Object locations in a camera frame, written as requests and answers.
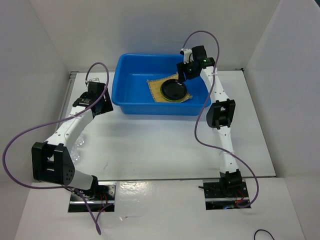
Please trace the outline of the black round bowl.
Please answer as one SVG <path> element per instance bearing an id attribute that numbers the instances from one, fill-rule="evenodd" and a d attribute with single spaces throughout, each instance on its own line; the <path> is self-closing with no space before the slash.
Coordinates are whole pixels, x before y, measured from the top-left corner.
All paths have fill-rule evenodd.
<path id="1" fill-rule="evenodd" d="M 168 101 L 179 101 L 187 95 L 187 87 L 183 82 L 172 78 L 161 84 L 160 93 Z"/>

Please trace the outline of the woven bamboo placemat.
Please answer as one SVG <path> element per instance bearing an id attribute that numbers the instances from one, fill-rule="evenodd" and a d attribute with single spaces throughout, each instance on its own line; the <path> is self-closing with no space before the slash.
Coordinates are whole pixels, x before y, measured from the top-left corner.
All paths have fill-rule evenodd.
<path id="1" fill-rule="evenodd" d="M 154 79 L 154 80 L 147 80 L 147 84 L 148 84 L 148 88 L 149 88 L 149 91 L 151 93 L 151 96 L 153 98 L 153 100 L 156 102 L 156 103 L 183 103 L 189 99 L 192 98 L 192 96 L 190 95 L 190 93 L 188 92 L 187 90 L 187 94 L 186 96 L 182 99 L 182 101 L 179 101 L 179 102 L 170 102 L 170 101 L 167 101 L 165 100 L 162 96 L 161 96 L 161 93 L 160 93 L 160 87 L 162 85 L 162 83 L 166 80 L 169 80 L 169 79 L 176 79 L 178 80 L 178 73 L 175 73 L 173 75 L 169 75 L 169 76 L 166 76 L 166 77 L 163 77 L 163 78 L 159 78 L 159 79 Z"/>

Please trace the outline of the green round plate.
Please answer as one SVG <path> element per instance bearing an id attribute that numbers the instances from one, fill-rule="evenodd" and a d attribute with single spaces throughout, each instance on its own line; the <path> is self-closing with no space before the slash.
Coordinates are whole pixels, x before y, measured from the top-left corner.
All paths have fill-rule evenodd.
<path id="1" fill-rule="evenodd" d="M 178 84 L 161 86 L 160 94 L 165 100 L 169 102 L 181 102 L 187 95 L 187 87 Z"/>

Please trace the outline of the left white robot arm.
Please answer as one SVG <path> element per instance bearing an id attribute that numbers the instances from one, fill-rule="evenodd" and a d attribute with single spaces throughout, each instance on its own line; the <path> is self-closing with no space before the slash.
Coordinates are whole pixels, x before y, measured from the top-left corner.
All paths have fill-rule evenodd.
<path id="1" fill-rule="evenodd" d="M 106 84 L 89 82 L 87 91 L 72 104 L 68 120 L 44 142 L 31 148 L 33 178 L 81 191 L 88 200 L 105 195 L 107 187 L 94 175 L 75 169 L 71 151 L 86 126 L 98 115 L 113 111 Z"/>

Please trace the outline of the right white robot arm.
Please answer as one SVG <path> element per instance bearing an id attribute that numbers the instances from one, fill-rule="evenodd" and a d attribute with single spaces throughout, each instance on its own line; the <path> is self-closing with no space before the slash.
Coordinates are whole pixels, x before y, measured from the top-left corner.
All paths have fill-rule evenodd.
<path id="1" fill-rule="evenodd" d="M 210 95 L 211 106 L 206 113 L 206 123 L 216 130 L 219 136 L 223 155 L 219 169 L 219 191 L 223 196 L 229 197 L 237 191 L 243 181 L 236 158 L 233 156 L 231 139 L 236 102 L 226 94 L 218 77 L 216 62 L 212 57 L 207 57 L 203 45 L 191 49 L 182 48 L 180 54 L 183 55 L 183 61 L 177 64 L 178 80 L 184 82 L 201 77 Z"/>

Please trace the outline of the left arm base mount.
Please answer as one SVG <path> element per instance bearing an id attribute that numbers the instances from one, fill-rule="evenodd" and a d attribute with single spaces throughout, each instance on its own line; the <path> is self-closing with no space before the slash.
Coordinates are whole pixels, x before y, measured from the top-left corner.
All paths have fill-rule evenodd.
<path id="1" fill-rule="evenodd" d="M 95 196 L 86 196 L 83 193 L 84 198 L 90 210 L 93 213 L 102 212 L 114 212 L 115 211 L 115 196 L 117 190 L 117 183 L 115 181 L 100 181 L 99 186 L 103 188 L 101 193 Z M 71 192 L 69 205 L 69 213 L 85 213 L 88 212 L 85 202 L 79 196 L 78 193 Z"/>

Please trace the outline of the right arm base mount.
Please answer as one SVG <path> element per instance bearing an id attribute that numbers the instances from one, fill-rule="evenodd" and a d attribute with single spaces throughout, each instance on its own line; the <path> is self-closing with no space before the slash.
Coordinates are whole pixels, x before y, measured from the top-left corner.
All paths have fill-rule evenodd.
<path id="1" fill-rule="evenodd" d="M 250 204 L 247 184 L 226 189 L 219 179 L 203 180 L 198 186 L 203 191 L 206 210 L 232 210 Z"/>

